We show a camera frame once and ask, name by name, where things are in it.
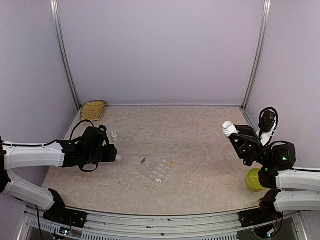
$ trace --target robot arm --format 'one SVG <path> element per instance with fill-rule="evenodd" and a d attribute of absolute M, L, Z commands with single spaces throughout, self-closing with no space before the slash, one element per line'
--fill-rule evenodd
<path fill-rule="evenodd" d="M 81 137 L 56 140 L 46 144 L 20 144 L 2 141 L 0 137 L 0 193 L 27 201 L 45 210 L 43 217 L 53 222 L 83 227 L 86 214 L 66 208 L 55 190 L 36 186 L 14 174 L 11 169 L 34 166 L 75 167 L 83 172 L 85 165 L 114 162 L 117 150 L 109 143 L 103 125 L 87 127 Z"/>
<path fill-rule="evenodd" d="M 246 125 L 222 125 L 243 164 L 262 165 L 260 184 L 268 189 L 258 209 L 239 213 L 243 227 L 267 223 L 282 217 L 283 211 L 320 211 L 320 169 L 297 168 L 295 146 L 286 141 L 270 143 L 279 122 L 277 111 L 261 111 L 258 132 Z"/>

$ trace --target table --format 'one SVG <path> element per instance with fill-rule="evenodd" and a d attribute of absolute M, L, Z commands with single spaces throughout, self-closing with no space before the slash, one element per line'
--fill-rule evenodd
<path fill-rule="evenodd" d="M 51 167 L 43 186 L 58 191 L 67 206 L 105 213 L 193 215 L 256 207 L 267 191 L 247 188 L 250 168 L 222 132 L 227 120 L 247 124 L 238 107 L 107 107 L 94 124 L 105 125 L 109 139 L 111 131 L 117 131 L 114 144 L 121 160 L 101 163 L 91 173 Z M 80 113 L 66 139 L 79 121 Z M 80 125 L 73 137 L 88 126 Z M 163 159 L 172 161 L 174 168 L 158 185 L 148 179 L 148 171 Z"/>

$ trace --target plastic bowl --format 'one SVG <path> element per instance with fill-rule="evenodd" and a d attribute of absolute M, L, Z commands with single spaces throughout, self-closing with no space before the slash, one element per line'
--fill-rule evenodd
<path fill-rule="evenodd" d="M 253 192 L 260 192 L 263 189 L 265 189 L 263 186 L 261 186 L 259 182 L 259 176 L 258 172 L 260 171 L 259 168 L 252 168 L 248 171 L 246 174 L 246 186 L 248 189 L 250 189 Z"/>

